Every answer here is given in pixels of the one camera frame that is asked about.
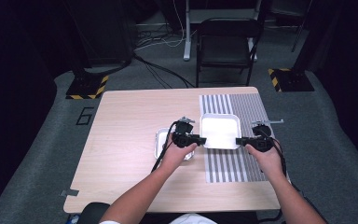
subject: striped cloth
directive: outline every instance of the striped cloth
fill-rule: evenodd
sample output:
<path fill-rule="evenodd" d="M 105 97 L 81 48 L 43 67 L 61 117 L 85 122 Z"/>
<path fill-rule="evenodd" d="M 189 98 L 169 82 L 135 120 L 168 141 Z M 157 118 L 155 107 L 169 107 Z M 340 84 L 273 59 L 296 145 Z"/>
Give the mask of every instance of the striped cloth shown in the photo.
<path fill-rule="evenodd" d="M 252 121 L 268 120 L 260 95 L 201 95 L 200 114 L 233 114 L 241 121 L 242 136 L 254 136 Z M 255 158 L 243 147 L 238 149 L 205 148 L 205 176 L 208 183 L 267 181 Z"/>

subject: person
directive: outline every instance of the person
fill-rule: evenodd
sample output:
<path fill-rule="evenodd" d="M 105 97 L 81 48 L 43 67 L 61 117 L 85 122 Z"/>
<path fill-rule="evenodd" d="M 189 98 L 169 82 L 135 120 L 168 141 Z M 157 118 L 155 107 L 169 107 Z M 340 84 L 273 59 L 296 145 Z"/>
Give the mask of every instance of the person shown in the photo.
<path fill-rule="evenodd" d="M 184 148 L 179 148 L 176 144 L 171 143 L 161 165 L 115 200 L 103 214 L 100 223 L 139 223 L 164 183 L 179 167 L 185 155 L 195 150 L 196 147 L 195 143 Z M 287 180 L 282 171 L 281 157 L 275 148 L 267 152 L 260 152 L 254 147 L 246 145 L 245 149 L 255 157 L 260 169 L 274 188 L 287 223 L 325 223 Z M 201 218 L 196 214 L 193 214 L 193 217 Z M 208 218 L 203 221 L 202 223 L 215 223 Z"/>

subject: white container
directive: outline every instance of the white container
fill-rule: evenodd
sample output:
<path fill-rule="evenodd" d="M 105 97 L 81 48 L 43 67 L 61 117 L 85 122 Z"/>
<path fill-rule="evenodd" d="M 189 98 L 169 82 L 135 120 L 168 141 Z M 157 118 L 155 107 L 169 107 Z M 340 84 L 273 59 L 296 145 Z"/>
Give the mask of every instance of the white container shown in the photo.
<path fill-rule="evenodd" d="M 158 132 L 156 133 L 156 145 L 155 145 L 155 157 L 156 157 L 156 159 L 158 159 L 159 154 L 161 154 L 162 145 L 164 145 L 164 143 L 165 143 L 168 130 L 169 130 L 169 128 L 162 128 L 162 129 L 158 130 Z M 189 161 L 191 158 L 193 158 L 193 156 L 194 156 L 194 151 L 188 153 L 185 156 L 184 161 Z"/>
<path fill-rule="evenodd" d="M 204 114 L 201 116 L 200 136 L 206 138 L 204 147 L 237 149 L 236 138 L 241 138 L 240 119 L 232 114 Z"/>

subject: table top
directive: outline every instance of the table top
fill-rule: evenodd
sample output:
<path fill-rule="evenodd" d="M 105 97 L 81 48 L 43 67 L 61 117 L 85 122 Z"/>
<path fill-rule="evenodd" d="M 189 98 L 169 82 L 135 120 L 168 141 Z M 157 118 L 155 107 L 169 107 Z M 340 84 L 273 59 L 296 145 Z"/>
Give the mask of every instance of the table top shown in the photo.
<path fill-rule="evenodd" d="M 253 87 L 107 91 L 103 94 L 89 137 L 64 204 L 80 213 L 91 202 L 112 203 L 150 174 L 156 162 L 156 132 L 182 116 L 196 121 L 200 133 L 200 95 L 251 94 Z M 197 147 L 167 180 L 148 212 L 212 212 L 279 209 L 268 181 L 207 183 L 205 150 Z"/>

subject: person's right arm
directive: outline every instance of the person's right arm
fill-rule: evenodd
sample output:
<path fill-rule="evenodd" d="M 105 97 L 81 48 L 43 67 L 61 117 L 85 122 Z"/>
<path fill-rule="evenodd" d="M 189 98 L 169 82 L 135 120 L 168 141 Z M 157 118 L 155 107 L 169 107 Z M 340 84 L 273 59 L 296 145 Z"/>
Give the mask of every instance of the person's right arm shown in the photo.
<path fill-rule="evenodd" d="M 282 171 L 281 157 L 275 148 L 267 152 L 257 151 L 250 145 L 245 148 L 256 158 L 260 169 L 274 188 L 287 223 L 325 223 L 287 180 Z"/>

